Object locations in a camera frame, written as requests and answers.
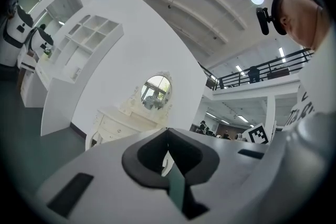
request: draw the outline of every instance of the person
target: person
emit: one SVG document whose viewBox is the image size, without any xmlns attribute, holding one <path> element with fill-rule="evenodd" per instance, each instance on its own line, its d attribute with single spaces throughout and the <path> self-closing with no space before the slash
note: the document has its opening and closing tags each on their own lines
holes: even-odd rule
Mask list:
<svg viewBox="0 0 336 224">
<path fill-rule="evenodd" d="M 205 121 L 201 121 L 201 125 L 199 127 L 201 129 L 201 132 L 202 134 L 207 134 L 208 130 L 209 130 L 209 127 L 206 126 L 205 124 Z"/>
<path fill-rule="evenodd" d="M 256 67 L 250 67 L 250 71 L 247 72 L 250 78 L 250 84 L 260 81 L 260 71 Z"/>
<path fill-rule="evenodd" d="M 288 34 L 297 44 L 316 52 L 299 72 L 301 85 L 298 89 L 297 104 L 291 110 L 290 117 L 282 129 L 286 131 L 306 115 L 313 115 L 316 112 L 316 104 L 319 105 L 320 112 L 336 110 L 336 103 L 333 101 L 335 98 L 332 95 L 336 90 L 336 81 L 332 74 L 335 68 L 335 29 L 327 9 L 318 0 L 273 0 L 271 15 L 279 34 Z M 306 87 L 309 88 L 309 95 L 312 95 L 311 100 Z"/>
<path fill-rule="evenodd" d="M 225 133 L 223 134 L 223 139 L 228 139 L 231 140 L 228 131 L 226 130 Z"/>
<path fill-rule="evenodd" d="M 158 98 L 159 96 L 159 91 L 155 90 L 153 95 L 147 96 L 145 100 L 143 100 L 143 105 L 145 108 L 151 110 L 153 107 L 155 108 L 161 108 L 161 103 L 162 101 Z"/>
</svg>

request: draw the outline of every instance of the white robot body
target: white robot body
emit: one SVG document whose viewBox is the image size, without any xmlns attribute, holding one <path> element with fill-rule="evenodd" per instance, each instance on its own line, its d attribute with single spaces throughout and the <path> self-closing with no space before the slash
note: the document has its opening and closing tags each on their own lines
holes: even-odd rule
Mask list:
<svg viewBox="0 0 336 224">
<path fill-rule="evenodd" d="M 1 27 L 0 33 L 0 64 L 15 66 L 16 59 L 33 28 L 33 19 L 29 14 L 17 6 L 17 12 L 12 19 L 8 19 Z"/>
<path fill-rule="evenodd" d="M 36 31 L 29 41 L 29 48 L 33 51 L 37 50 L 38 48 L 51 49 L 53 44 L 54 42 L 52 38 L 41 28 L 36 27 Z"/>
</svg>

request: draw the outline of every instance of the black railing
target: black railing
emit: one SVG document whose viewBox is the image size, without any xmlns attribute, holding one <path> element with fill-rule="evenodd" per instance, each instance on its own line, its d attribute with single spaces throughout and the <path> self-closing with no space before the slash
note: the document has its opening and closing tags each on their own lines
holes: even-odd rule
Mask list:
<svg viewBox="0 0 336 224">
<path fill-rule="evenodd" d="M 204 66 L 202 66 L 200 63 L 198 63 L 199 66 L 203 69 L 205 75 L 207 76 L 207 81 L 206 81 L 206 86 L 212 90 L 215 90 L 216 85 L 217 85 L 217 79 L 214 76 L 214 74 L 212 74 L 209 70 L 207 70 Z"/>
<path fill-rule="evenodd" d="M 299 50 L 284 57 L 218 79 L 215 78 L 214 81 L 216 81 L 216 84 L 213 87 L 213 90 L 227 89 L 242 84 L 247 85 L 248 83 L 251 84 L 290 75 L 291 73 L 300 70 L 303 67 L 303 63 L 309 61 L 313 53 L 308 51 L 309 49 Z"/>
</svg>

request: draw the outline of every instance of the oval mirror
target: oval mirror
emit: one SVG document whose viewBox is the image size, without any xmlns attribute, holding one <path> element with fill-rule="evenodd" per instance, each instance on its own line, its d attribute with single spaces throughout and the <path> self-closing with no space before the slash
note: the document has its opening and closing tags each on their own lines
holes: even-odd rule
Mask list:
<svg viewBox="0 0 336 224">
<path fill-rule="evenodd" d="M 169 80 L 164 76 L 153 76 L 141 90 L 141 102 L 148 110 L 163 108 L 172 94 Z"/>
</svg>

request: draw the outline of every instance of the white curved wall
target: white curved wall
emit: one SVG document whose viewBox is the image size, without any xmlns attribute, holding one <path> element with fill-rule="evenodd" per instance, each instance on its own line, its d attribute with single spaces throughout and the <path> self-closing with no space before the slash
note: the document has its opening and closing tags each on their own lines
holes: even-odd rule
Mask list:
<svg viewBox="0 0 336 224">
<path fill-rule="evenodd" d="M 121 23 L 124 36 L 105 55 L 77 104 L 73 124 L 88 133 L 97 109 L 120 105 L 136 86 L 159 71 L 169 71 L 173 104 L 168 126 L 189 130 L 206 76 L 173 29 L 142 0 L 94 0 L 93 14 Z"/>
</svg>

